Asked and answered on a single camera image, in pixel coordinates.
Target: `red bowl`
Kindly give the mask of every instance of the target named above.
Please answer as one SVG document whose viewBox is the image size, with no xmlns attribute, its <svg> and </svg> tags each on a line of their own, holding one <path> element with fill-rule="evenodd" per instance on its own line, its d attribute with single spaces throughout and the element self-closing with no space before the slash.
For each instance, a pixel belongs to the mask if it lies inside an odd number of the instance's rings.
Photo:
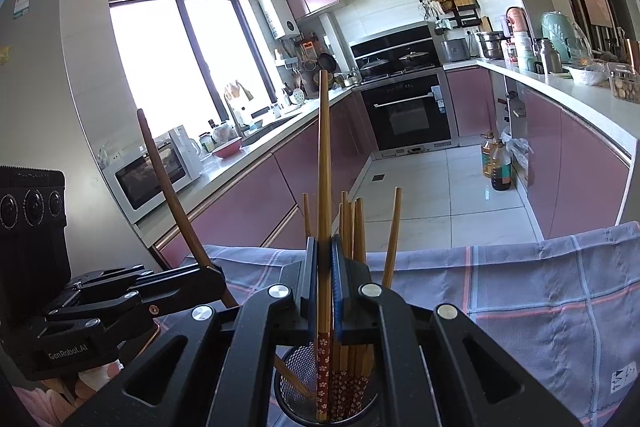
<svg viewBox="0 0 640 427">
<path fill-rule="evenodd" d="M 242 138 L 234 138 L 221 145 L 217 149 L 213 149 L 213 154 L 218 158 L 229 158 L 229 156 L 233 156 L 237 154 L 242 147 Z"/>
</svg>

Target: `faucet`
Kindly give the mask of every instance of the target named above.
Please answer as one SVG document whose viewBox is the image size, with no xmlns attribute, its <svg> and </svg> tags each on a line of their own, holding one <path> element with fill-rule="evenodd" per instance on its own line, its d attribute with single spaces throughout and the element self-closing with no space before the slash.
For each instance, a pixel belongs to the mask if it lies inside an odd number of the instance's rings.
<svg viewBox="0 0 640 427">
<path fill-rule="evenodd" d="M 236 129 L 236 133 L 238 133 L 238 136 L 241 138 L 245 138 L 244 136 L 244 131 L 246 131 L 248 129 L 248 127 L 246 125 L 240 125 L 238 123 L 238 119 L 236 118 L 236 115 L 234 114 L 234 110 L 231 107 L 231 102 L 229 102 L 226 99 L 226 96 L 222 96 L 221 97 L 225 103 L 226 103 L 226 110 L 229 113 L 229 116 L 231 117 L 231 120 L 233 120 L 234 122 L 234 128 Z"/>
</svg>

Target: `built-in oven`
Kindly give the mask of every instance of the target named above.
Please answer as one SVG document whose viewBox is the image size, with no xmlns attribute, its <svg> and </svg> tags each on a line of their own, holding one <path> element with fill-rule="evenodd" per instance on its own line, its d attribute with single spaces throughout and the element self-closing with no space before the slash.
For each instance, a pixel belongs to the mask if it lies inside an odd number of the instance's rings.
<svg viewBox="0 0 640 427">
<path fill-rule="evenodd" d="M 449 85 L 440 68 L 365 84 L 362 98 L 378 158 L 458 145 Z"/>
</svg>

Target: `white countertop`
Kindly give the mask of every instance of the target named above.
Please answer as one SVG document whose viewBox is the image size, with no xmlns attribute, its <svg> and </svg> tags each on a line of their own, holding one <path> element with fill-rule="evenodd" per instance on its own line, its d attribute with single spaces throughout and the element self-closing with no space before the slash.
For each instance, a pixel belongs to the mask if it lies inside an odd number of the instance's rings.
<svg viewBox="0 0 640 427">
<path fill-rule="evenodd" d="M 330 90 L 329 104 L 334 105 L 334 103 L 339 102 L 350 91 L 351 87 Z M 200 178 L 178 192 L 178 199 L 184 211 L 191 212 L 198 204 L 202 203 L 236 174 L 247 168 L 263 154 L 268 153 L 287 136 L 313 120 L 318 115 L 318 108 L 318 100 L 307 100 L 302 108 L 297 111 L 295 117 L 267 133 L 254 144 L 242 147 L 235 156 L 224 160 L 213 156 L 206 158 L 203 161 L 204 172 Z M 162 203 L 137 222 L 134 225 L 134 229 L 145 243 L 145 246 L 149 248 L 171 230 L 174 225 L 174 216 L 169 211 L 167 204 Z"/>
<path fill-rule="evenodd" d="M 476 58 L 463 62 L 444 64 L 445 71 L 481 66 L 514 78 L 539 91 L 601 131 L 610 140 L 634 158 L 640 139 L 640 104 L 625 102 L 613 97 L 609 84 L 578 86 L 571 78 L 557 75 L 535 74 L 506 64 L 504 60 Z"/>
</svg>

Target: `cooking oil bottle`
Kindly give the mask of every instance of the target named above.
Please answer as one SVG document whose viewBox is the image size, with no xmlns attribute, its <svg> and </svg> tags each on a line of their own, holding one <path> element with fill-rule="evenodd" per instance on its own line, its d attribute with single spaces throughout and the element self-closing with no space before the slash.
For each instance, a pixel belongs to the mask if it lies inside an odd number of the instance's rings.
<svg viewBox="0 0 640 427">
<path fill-rule="evenodd" d="M 495 190 L 508 190 L 511 187 L 511 154 L 502 140 L 498 140 L 491 153 L 491 186 Z"/>
<path fill-rule="evenodd" d="M 486 138 L 486 142 L 482 145 L 482 174 L 484 174 L 487 178 L 491 177 L 491 153 L 494 151 L 497 146 L 497 142 L 494 138 L 493 131 L 487 131 L 486 134 L 482 134 L 483 138 Z"/>
</svg>

